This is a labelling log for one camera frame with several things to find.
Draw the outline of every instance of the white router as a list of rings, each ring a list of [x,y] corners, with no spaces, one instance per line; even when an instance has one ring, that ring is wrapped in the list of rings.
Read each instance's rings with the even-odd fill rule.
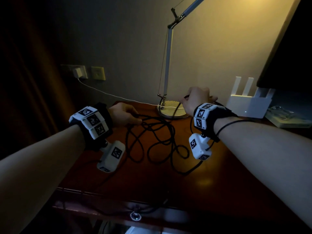
[[[236,77],[231,96],[227,103],[227,108],[232,110],[240,117],[263,118],[271,101],[275,89],[269,89],[265,97],[260,97],[267,89],[257,88],[255,95],[248,96],[250,87],[254,78],[248,78],[245,89],[242,95],[237,95],[237,89],[241,77]]]

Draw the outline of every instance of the forearm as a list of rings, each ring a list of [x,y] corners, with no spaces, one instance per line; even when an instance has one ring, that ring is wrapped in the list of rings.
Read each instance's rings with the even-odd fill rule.
[[[19,233],[52,195],[83,152],[74,125],[0,162],[0,232]]]
[[[237,118],[218,119],[217,131]],[[312,227],[312,141],[259,123],[229,125],[222,142],[265,186]]]

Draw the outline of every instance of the wristband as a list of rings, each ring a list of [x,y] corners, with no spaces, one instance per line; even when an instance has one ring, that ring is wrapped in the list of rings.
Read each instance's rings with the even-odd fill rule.
[[[209,137],[215,142],[219,142],[220,139],[213,130],[214,123],[219,118],[232,116],[238,117],[224,106],[204,103],[194,110],[194,127],[200,130],[204,136]]]
[[[94,107],[85,107],[69,118],[70,125],[77,124],[85,139],[85,150],[99,151],[107,145],[106,138],[113,131],[113,121],[106,104],[97,103]]]

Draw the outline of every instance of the television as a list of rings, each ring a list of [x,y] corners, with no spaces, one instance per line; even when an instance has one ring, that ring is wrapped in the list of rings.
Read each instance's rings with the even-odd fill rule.
[[[257,81],[258,87],[311,91],[310,3],[294,1]]]

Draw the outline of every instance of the round metal lamp base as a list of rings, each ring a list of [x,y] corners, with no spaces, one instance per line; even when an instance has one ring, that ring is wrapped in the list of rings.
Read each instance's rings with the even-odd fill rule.
[[[172,108],[164,108],[162,106],[157,106],[157,111],[161,116],[168,118],[168,119],[181,119],[181,118],[189,117],[189,115],[186,114],[182,104],[179,106],[179,108],[177,109],[177,112],[174,114],[174,111],[178,105],[179,105],[179,102],[176,102],[176,101],[165,101],[165,106],[172,107]]]

